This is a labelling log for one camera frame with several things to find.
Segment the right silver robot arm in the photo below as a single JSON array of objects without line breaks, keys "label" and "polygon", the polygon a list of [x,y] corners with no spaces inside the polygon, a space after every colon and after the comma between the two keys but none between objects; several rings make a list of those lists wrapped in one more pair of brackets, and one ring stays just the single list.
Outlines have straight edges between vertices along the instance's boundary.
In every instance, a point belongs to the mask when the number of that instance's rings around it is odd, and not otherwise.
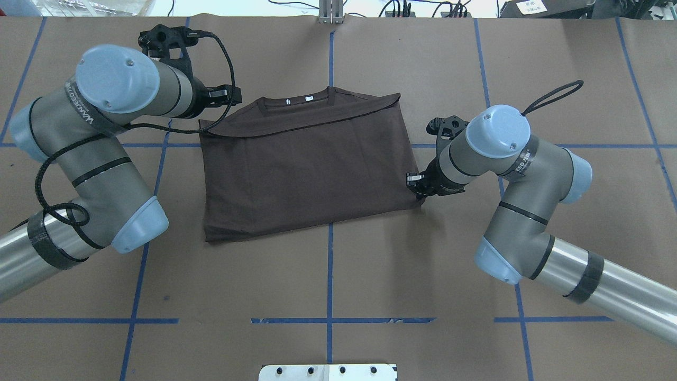
[{"label": "right silver robot arm", "polygon": [[531,279],[675,345],[675,290],[549,234],[559,204],[590,188],[589,162],[532,133],[525,112],[495,105],[465,121],[436,117],[426,126],[437,154],[406,185],[418,198],[464,192],[486,172],[508,185],[474,254],[488,275],[516,285]]}]

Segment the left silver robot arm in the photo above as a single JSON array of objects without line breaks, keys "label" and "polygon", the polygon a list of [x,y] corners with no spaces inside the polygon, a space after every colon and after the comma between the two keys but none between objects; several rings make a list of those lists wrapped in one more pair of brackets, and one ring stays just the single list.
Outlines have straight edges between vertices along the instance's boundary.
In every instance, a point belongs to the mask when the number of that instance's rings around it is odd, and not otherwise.
[{"label": "left silver robot arm", "polygon": [[228,55],[229,84],[207,87],[194,76],[187,48],[205,37],[226,53],[213,32],[162,24],[140,33],[140,50],[94,46],[62,87],[11,118],[15,145],[41,164],[40,210],[2,236],[2,302],[101,249],[128,253],[166,231],[157,196],[118,136],[138,128],[188,133],[136,119],[192,119],[242,101]]}]

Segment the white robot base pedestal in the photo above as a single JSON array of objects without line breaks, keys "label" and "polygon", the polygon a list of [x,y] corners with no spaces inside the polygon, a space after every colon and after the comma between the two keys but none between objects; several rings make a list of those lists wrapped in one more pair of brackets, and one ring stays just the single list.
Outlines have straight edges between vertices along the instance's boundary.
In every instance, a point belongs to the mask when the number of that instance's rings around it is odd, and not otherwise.
[{"label": "white robot base pedestal", "polygon": [[391,364],[293,364],[268,365],[258,380],[398,380]]}]

